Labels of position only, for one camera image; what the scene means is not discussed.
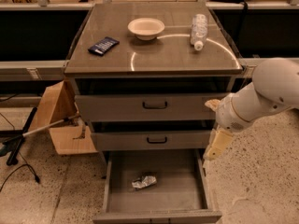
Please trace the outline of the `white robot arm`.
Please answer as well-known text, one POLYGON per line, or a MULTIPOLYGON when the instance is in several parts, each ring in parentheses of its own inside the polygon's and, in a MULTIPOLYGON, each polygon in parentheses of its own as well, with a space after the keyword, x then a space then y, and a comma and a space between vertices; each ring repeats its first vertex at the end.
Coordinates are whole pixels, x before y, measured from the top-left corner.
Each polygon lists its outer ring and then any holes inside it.
POLYGON ((205 102, 215 112, 204 159, 212 161, 257 119, 299 106, 299 63, 285 58, 267 59, 252 72, 250 84, 235 93, 205 102))

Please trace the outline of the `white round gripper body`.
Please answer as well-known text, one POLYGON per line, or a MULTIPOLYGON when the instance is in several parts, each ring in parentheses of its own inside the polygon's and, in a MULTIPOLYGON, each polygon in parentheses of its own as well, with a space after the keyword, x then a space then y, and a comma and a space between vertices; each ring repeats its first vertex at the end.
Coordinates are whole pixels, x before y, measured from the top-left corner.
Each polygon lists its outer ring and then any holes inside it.
POLYGON ((233 95, 231 93, 221 99, 216 109, 216 121, 224 130, 232 133, 240 133, 250 127, 251 123, 237 115, 232 100, 233 95))

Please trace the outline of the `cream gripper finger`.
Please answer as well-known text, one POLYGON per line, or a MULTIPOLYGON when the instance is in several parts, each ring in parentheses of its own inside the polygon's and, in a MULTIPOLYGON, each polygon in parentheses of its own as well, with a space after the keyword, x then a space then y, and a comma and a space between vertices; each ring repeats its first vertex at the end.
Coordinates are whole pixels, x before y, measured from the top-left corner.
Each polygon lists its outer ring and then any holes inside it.
POLYGON ((216 111, 217 108, 218 108, 218 106, 219 106, 219 104, 220 104, 220 102, 221 101, 218 100, 218 99, 207 100, 205 102, 205 106, 208 107, 208 108, 210 108, 212 111, 216 111))
POLYGON ((204 153, 204 159, 212 161, 217 159, 221 153, 232 143, 234 135, 220 126, 213 129, 209 138, 209 144, 204 153))

